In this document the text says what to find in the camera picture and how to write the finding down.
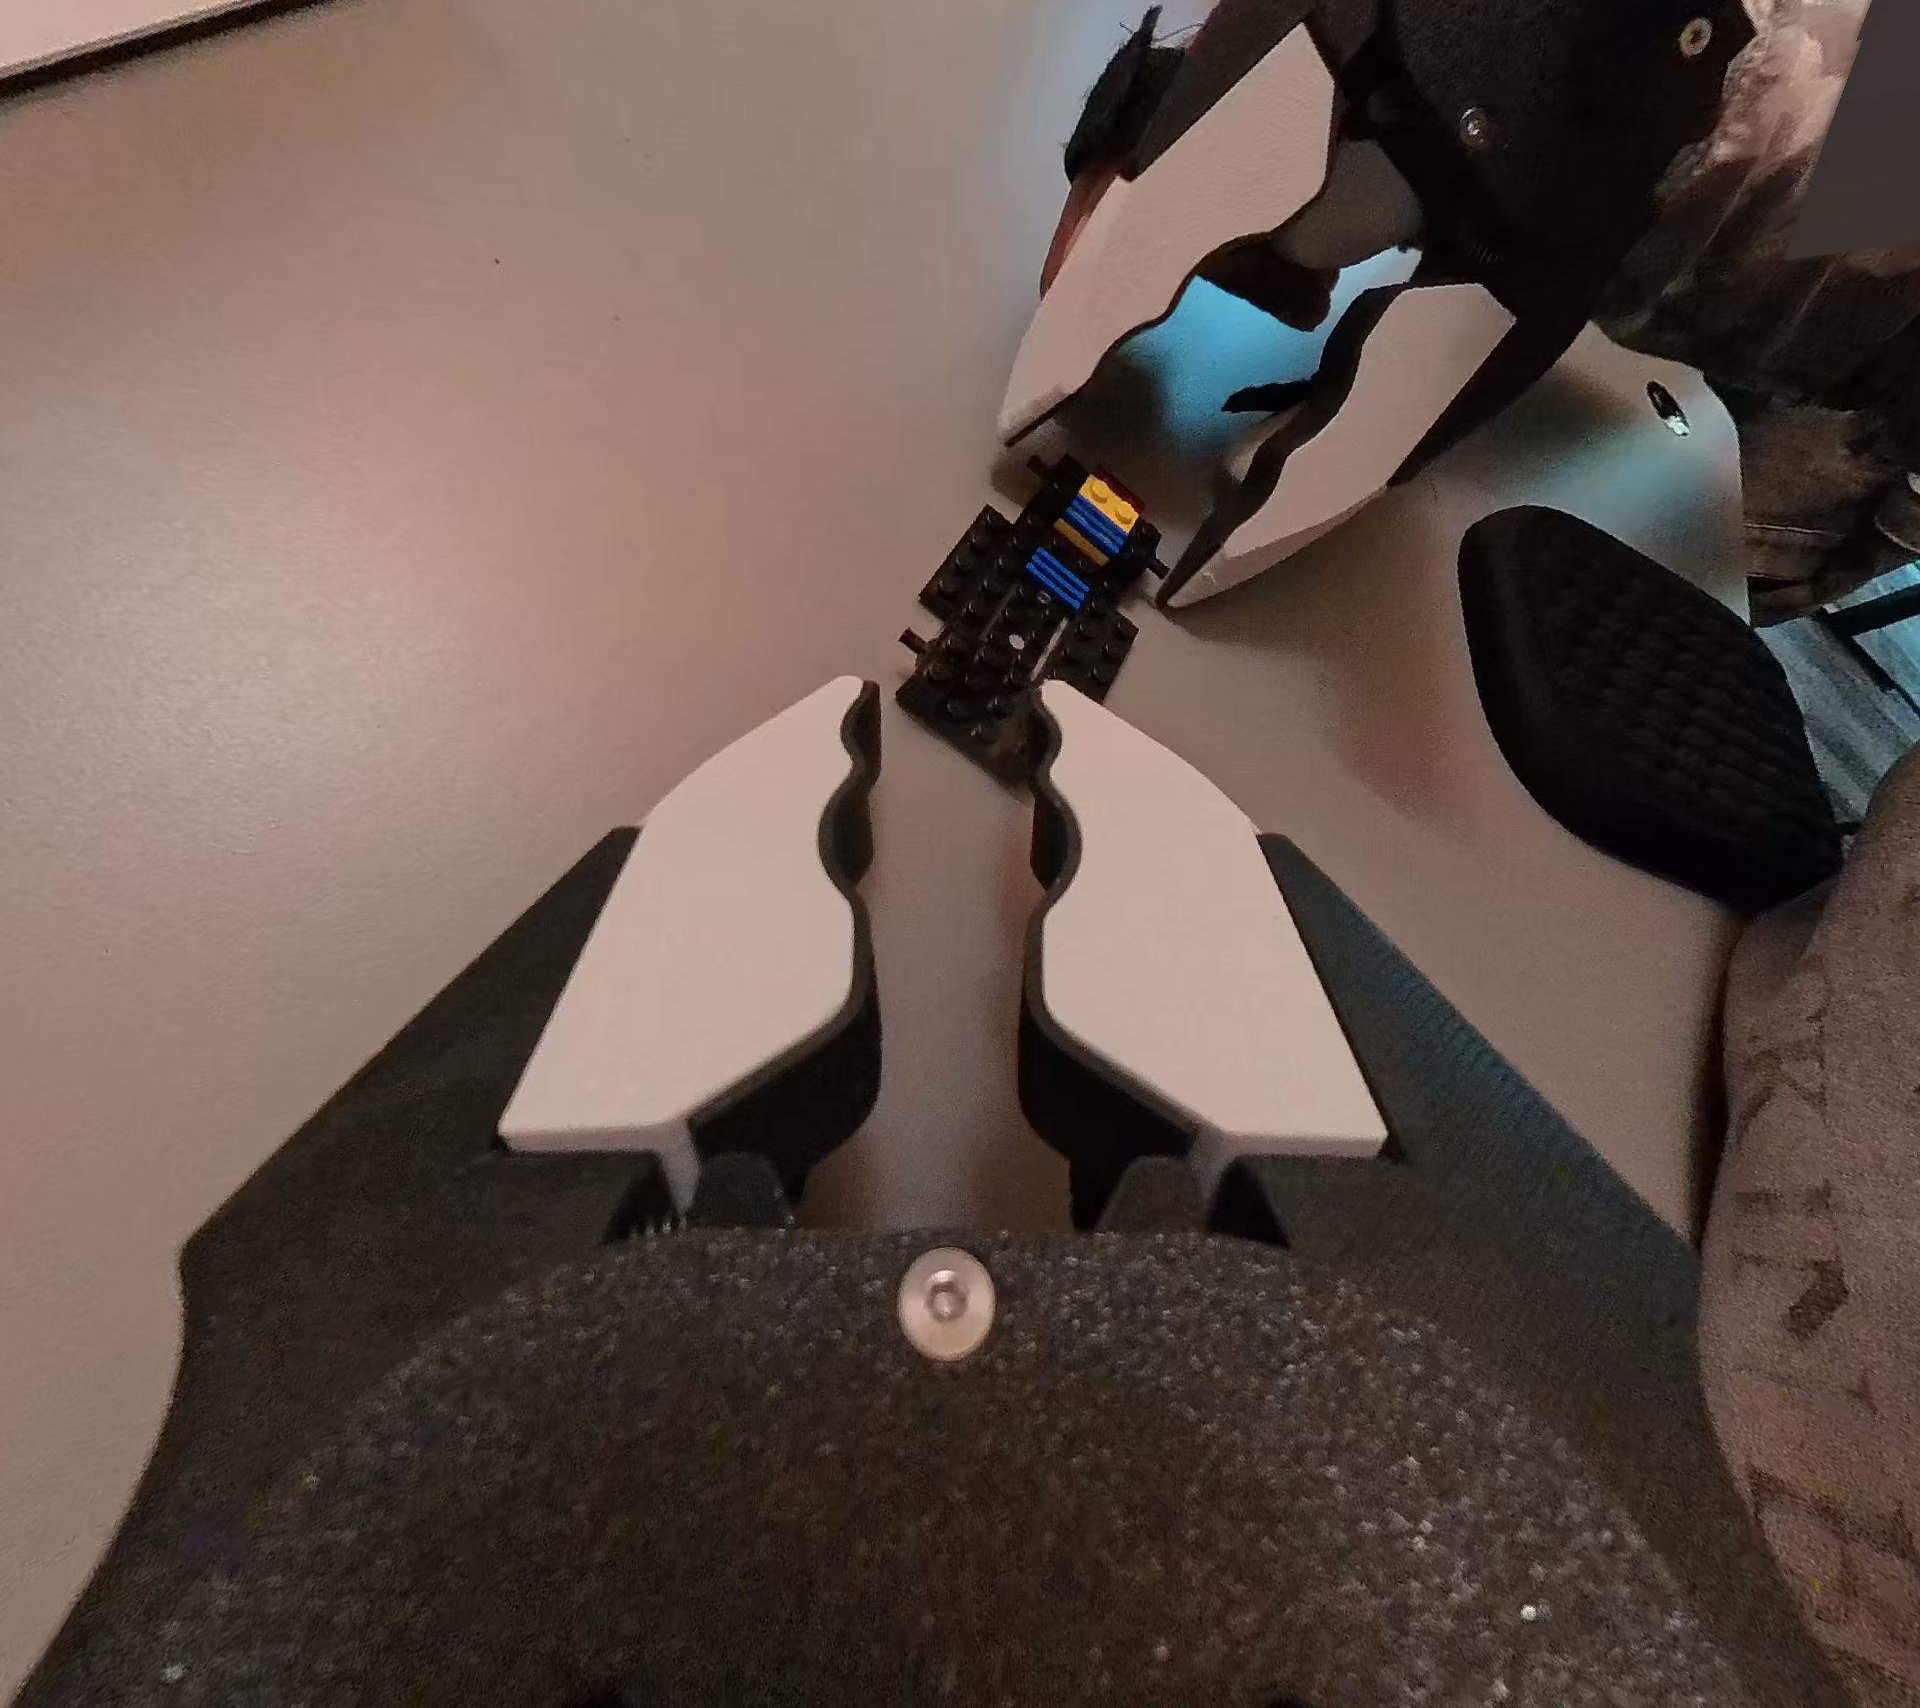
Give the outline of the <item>black lego chassis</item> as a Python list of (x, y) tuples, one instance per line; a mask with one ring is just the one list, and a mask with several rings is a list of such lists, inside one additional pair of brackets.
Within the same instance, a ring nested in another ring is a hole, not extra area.
[[(1160, 532), (1145, 507), (1117, 562), (1088, 569), (1048, 528), (1095, 469), (1074, 457), (1034, 457), (1029, 470), (1036, 487), (1020, 514), (981, 507), (920, 591), (935, 632), (900, 636), (915, 659), (897, 689), (900, 706), (1009, 788), (1032, 778), (1041, 753), (1041, 685), (1060, 680), (1106, 701), (1137, 639), (1128, 597), (1145, 576), (1164, 574)], [(1112, 470), (1096, 470), (1141, 498)], [(1078, 614), (1020, 576), (1034, 549), (1053, 550), (1092, 585)]]

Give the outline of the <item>person's grey sweatshirt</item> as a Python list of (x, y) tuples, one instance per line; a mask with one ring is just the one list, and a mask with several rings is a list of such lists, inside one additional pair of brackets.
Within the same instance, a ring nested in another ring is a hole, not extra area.
[(1852, 1702), (1918, 1702), (1918, 750), (1730, 952), (1705, 1409)]

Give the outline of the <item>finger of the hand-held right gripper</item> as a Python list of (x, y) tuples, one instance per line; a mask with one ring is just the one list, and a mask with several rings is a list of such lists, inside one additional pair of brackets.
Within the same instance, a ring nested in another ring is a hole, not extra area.
[(1157, 327), (1189, 282), (1255, 242), (1336, 277), (1423, 237), (1424, 214), (1376, 142), (1336, 135), (1338, 83), (1293, 25), (1078, 229), (1020, 338), (995, 432), (1018, 442), (1088, 387), (1112, 348)]
[(1439, 428), (1474, 424), (1532, 330), (1474, 282), (1370, 289), (1333, 327), (1303, 400), (1254, 450), (1154, 597), (1187, 610), (1354, 519)]

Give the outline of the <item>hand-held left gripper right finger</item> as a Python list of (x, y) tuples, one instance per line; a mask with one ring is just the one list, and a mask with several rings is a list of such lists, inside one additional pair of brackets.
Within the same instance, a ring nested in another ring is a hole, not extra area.
[(1023, 1112), (1075, 1168), (1374, 1160), (1374, 1100), (1254, 819), (1080, 689), (1040, 695)]

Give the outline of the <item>person's right hand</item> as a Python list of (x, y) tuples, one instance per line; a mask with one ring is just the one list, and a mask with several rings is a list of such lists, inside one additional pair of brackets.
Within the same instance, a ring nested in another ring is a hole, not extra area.
[(1187, 41), (1161, 41), (1160, 16), (1160, 7), (1145, 9), (1083, 100), (1063, 152), (1069, 194), (1041, 265), (1041, 291), (1048, 291), (1060, 274), (1096, 202), (1128, 173), (1145, 129), (1187, 62)]

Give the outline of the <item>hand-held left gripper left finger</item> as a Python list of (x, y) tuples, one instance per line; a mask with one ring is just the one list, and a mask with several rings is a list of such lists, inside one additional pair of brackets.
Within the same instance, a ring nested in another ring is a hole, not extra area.
[(879, 1090), (879, 687), (838, 676), (639, 822), (499, 1115), (521, 1154), (819, 1162)]

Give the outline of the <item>black round cushion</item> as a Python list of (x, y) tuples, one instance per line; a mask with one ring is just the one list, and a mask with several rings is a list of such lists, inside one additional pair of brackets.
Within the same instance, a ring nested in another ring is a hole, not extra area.
[(1583, 845), (1739, 913), (1836, 875), (1803, 710), (1722, 602), (1548, 505), (1463, 533), (1459, 602), (1495, 744)]

